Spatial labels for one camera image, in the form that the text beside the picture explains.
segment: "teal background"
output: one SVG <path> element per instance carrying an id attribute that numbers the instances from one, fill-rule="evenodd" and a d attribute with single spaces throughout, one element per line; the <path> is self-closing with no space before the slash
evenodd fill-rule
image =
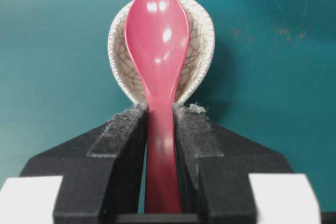
<path id="1" fill-rule="evenodd" d="M 0 186 L 29 157 L 132 104 L 107 56 L 130 0 L 0 0 Z M 216 29 L 189 102 L 285 154 L 323 211 L 336 211 L 336 0 L 196 0 Z"/>

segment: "ceramic spoon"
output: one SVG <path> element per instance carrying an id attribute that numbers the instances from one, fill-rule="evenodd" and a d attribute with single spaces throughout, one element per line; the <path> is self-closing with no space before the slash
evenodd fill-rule
<path id="1" fill-rule="evenodd" d="M 172 112 L 189 42 L 181 3 L 135 0 L 125 40 L 149 106 L 145 212 L 182 212 Z"/>

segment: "teal surface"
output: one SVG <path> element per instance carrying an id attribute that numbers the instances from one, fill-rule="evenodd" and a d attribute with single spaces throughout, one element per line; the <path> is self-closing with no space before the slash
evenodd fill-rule
<path id="1" fill-rule="evenodd" d="M 34 154 L 131 102 L 107 36 L 130 0 L 0 0 L 0 185 Z M 216 29 L 190 98 L 222 126 L 288 157 L 336 211 L 336 0 L 196 0 Z"/>

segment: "spoon handle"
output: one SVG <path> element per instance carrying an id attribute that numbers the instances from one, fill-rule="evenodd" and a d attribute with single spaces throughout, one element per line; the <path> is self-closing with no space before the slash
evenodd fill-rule
<path id="1" fill-rule="evenodd" d="M 171 106 L 150 110 L 147 142 L 145 212 L 181 213 Z"/>

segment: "white bowl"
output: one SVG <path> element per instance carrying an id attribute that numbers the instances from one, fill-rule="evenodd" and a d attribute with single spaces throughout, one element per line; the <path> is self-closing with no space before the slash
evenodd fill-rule
<path id="1" fill-rule="evenodd" d="M 214 54 L 215 30 L 206 10 L 194 0 L 179 0 L 190 25 L 188 53 L 177 87 L 175 102 L 183 104 L 204 79 Z M 120 88 L 133 103 L 144 103 L 141 80 L 128 54 L 124 40 L 125 20 L 133 1 L 114 18 L 108 38 L 108 54 L 113 75 Z"/>

